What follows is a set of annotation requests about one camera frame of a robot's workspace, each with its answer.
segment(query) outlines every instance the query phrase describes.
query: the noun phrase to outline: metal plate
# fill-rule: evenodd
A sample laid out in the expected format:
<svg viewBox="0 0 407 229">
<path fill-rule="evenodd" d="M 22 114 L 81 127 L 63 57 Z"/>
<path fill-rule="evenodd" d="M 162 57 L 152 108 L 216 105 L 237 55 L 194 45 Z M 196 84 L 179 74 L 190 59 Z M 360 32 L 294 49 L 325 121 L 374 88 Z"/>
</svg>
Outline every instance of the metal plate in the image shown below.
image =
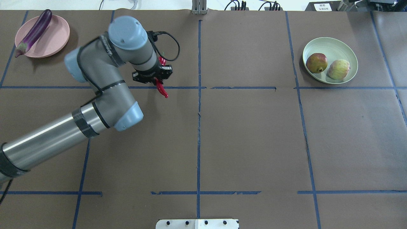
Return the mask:
<svg viewBox="0 0 407 229">
<path fill-rule="evenodd" d="M 159 220 L 155 229 L 239 229 L 236 219 Z"/>
</svg>

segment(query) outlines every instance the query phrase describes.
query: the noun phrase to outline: light green bowl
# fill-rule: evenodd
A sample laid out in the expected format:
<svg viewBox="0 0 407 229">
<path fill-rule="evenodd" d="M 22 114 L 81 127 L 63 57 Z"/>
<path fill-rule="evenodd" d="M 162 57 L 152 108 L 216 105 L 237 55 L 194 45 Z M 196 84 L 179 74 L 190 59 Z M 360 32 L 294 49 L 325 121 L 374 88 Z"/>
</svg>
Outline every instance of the light green bowl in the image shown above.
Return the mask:
<svg viewBox="0 0 407 229">
<path fill-rule="evenodd" d="M 306 67 L 306 60 L 314 53 L 323 53 L 328 60 L 328 67 L 321 73 L 312 73 Z M 332 79 L 327 75 L 329 66 L 337 59 L 345 59 L 350 64 L 350 70 L 343 80 Z M 358 68 L 357 58 L 352 49 L 342 41 L 330 37 L 319 37 L 310 41 L 302 52 L 302 61 L 309 74 L 327 84 L 343 84 L 348 82 L 356 75 Z"/>
</svg>

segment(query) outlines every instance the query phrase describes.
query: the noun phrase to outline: white label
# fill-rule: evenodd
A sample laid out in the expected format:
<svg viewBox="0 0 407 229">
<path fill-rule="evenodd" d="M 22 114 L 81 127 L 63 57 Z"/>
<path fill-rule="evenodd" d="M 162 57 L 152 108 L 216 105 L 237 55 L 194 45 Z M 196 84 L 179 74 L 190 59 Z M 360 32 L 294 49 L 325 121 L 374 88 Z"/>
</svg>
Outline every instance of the white label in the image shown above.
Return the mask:
<svg viewBox="0 0 407 229">
<path fill-rule="evenodd" d="M 329 3 L 314 4 L 316 11 L 332 11 Z"/>
</svg>

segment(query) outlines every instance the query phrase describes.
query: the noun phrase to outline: gray joint cap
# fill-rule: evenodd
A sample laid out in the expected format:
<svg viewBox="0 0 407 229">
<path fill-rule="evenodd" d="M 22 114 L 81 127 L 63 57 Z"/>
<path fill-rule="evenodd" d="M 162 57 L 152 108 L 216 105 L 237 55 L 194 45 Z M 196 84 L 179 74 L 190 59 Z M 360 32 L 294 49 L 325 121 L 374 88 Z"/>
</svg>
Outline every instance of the gray joint cap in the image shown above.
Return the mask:
<svg viewBox="0 0 407 229">
<path fill-rule="evenodd" d="M 124 50 L 136 50 L 148 42 L 147 32 L 131 16 L 115 18 L 109 25 L 108 33 L 111 42 Z"/>
</svg>

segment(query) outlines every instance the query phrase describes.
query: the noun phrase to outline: metal bracket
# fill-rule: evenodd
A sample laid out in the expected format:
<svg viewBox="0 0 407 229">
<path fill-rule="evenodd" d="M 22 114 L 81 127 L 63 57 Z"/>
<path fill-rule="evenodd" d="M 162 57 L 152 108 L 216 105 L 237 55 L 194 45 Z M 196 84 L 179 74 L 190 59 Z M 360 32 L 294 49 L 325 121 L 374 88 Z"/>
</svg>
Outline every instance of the metal bracket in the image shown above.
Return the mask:
<svg viewBox="0 0 407 229">
<path fill-rule="evenodd" d="M 239 229 L 237 219 L 159 220 L 155 229 Z"/>
<path fill-rule="evenodd" d="M 206 0 L 192 0 L 192 14 L 206 14 Z"/>
</svg>

